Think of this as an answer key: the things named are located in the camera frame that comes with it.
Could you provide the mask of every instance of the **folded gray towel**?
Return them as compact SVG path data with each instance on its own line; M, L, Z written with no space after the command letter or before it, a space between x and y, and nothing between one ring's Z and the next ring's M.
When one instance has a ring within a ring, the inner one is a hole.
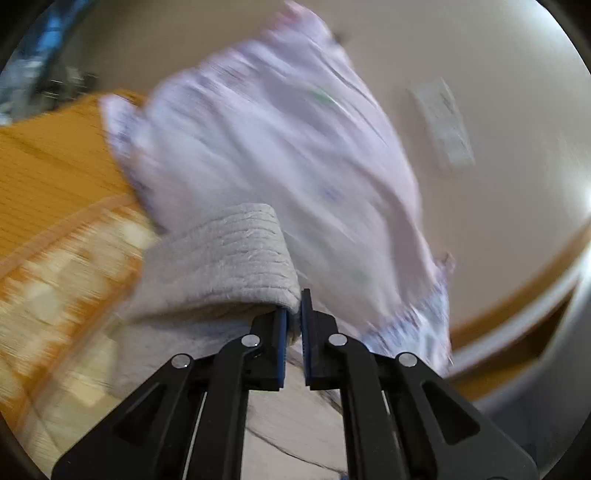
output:
M120 314L113 393L129 394L176 353L216 353L274 306L297 314L300 286L270 206L231 207L165 237Z

